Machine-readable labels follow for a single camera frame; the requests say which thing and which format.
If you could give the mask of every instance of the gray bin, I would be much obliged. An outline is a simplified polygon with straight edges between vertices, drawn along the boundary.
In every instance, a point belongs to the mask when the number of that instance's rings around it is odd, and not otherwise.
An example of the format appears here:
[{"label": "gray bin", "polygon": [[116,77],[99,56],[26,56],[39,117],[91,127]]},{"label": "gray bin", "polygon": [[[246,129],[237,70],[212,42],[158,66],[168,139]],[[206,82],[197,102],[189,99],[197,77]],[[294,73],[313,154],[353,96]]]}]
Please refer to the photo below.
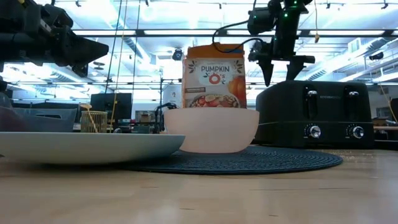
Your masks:
[{"label": "gray bin", "polygon": [[77,109],[24,109],[14,108],[22,116],[27,131],[71,133]]}]

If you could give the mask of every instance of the white plate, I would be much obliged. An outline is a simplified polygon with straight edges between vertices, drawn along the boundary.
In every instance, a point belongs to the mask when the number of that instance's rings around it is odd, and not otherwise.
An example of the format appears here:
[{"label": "white plate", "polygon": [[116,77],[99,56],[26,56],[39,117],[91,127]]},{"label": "white plate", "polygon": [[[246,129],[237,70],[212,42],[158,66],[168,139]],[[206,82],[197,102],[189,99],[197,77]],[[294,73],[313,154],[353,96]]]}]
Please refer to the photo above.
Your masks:
[{"label": "white plate", "polygon": [[0,133],[0,154],[48,164],[105,164],[169,156],[184,135]]}]

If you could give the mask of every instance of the ceiling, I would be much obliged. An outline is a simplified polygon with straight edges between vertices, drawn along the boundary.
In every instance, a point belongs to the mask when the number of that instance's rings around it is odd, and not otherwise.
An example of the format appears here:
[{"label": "ceiling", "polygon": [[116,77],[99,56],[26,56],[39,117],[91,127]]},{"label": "ceiling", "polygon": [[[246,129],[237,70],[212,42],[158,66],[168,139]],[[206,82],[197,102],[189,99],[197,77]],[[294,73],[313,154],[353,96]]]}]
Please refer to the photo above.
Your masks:
[{"label": "ceiling", "polygon": [[[49,3],[50,0],[36,0],[39,4]],[[257,7],[266,6],[268,0],[258,0]],[[308,14],[300,17],[299,29],[315,30],[316,17],[317,26],[320,30],[319,43],[314,42],[313,37],[301,37],[296,41],[295,51],[297,55],[313,55],[316,58],[315,65],[308,65],[299,74],[299,80],[330,80],[339,81],[346,77],[347,80],[371,83],[382,75],[396,72],[394,59],[397,57],[398,48],[395,37],[361,37],[360,50],[352,52],[349,43],[356,40],[355,35],[348,37],[328,36],[322,37],[322,30],[391,30],[398,29],[398,0],[386,1],[388,7],[384,6],[383,0],[317,0],[317,12],[312,2],[307,5]],[[127,30],[166,30],[166,33],[173,34],[179,29],[218,29],[221,26],[241,22],[248,19],[248,11],[252,9],[252,1],[247,0],[151,0],[146,5],[145,1],[113,1],[113,0],[86,0],[79,1],[80,7],[75,4],[75,0],[56,0],[57,7],[64,8],[69,16],[74,20],[73,29],[78,33],[92,30],[90,39],[109,45],[109,54],[97,60],[104,63],[102,70],[93,63],[90,64],[88,78],[80,78],[68,68],[58,68],[55,65],[46,65],[46,68],[36,68],[34,65],[22,65],[18,75],[5,76],[5,80],[15,83],[14,88],[27,85],[35,88],[35,83],[28,82],[47,82],[53,77],[43,77],[43,73],[56,73],[57,82],[98,82],[102,83],[109,77],[115,82],[119,74],[119,82],[139,82],[135,88],[141,89],[134,94],[136,99],[151,99],[160,97],[159,84],[160,76],[164,78],[182,78],[182,63],[171,60],[171,55],[176,48],[181,48],[185,52],[188,47],[196,45],[211,44],[211,37],[204,36],[143,36],[134,35],[122,37],[112,37],[112,31],[125,28]],[[246,25],[234,27],[234,29],[245,29]],[[248,39],[248,35],[241,37],[217,37],[216,41],[221,43],[238,44]],[[264,41],[270,41],[270,37],[263,37]],[[247,53],[253,43],[248,42],[244,45]],[[382,60],[369,60],[369,54],[384,52]],[[274,62],[274,74],[271,82],[277,83],[285,79],[286,63]],[[256,95],[264,89],[261,69],[254,62],[246,60],[246,76],[248,82],[256,82],[255,88],[249,88],[248,98],[253,100]],[[38,72],[41,69],[50,71]],[[394,76],[384,82],[393,82]],[[115,83],[109,86],[109,90],[114,90]],[[104,91],[104,85],[92,87],[96,92]],[[132,90],[131,85],[119,85],[118,89],[124,91]]]}]

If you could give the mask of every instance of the toaster knob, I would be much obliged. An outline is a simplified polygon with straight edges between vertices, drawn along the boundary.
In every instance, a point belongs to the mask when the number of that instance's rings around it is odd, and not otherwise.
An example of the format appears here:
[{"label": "toaster knob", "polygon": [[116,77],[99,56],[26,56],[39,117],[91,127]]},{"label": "toaster knob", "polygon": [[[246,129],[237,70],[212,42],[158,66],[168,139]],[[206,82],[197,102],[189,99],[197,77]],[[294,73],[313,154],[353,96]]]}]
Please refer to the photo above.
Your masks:
[{"label": "toaster knob", "polygon": [[316,125],[311,126],[308,130],[308,135],[312,138],[319,138],[321,136],[321,129]]},{"label": "toaster knob", "polygon": [[360,126],[355,126],[352,131],[351,134],[354,136],[354,138],[356,139],[361,139],[364,136],[364,129]]}]

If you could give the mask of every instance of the table surface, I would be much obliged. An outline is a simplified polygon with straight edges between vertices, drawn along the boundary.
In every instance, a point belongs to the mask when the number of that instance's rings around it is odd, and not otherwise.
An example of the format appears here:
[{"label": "table surface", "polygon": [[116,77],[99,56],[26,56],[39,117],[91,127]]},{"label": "table surface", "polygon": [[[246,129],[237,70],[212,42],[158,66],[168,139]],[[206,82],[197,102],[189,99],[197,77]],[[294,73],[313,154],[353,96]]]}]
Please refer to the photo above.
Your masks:
[{"label": "table surface", "polygon": [[0,158],[0,223],[397,223],[398,152],[335,150],[331,169],[181,175]]}]

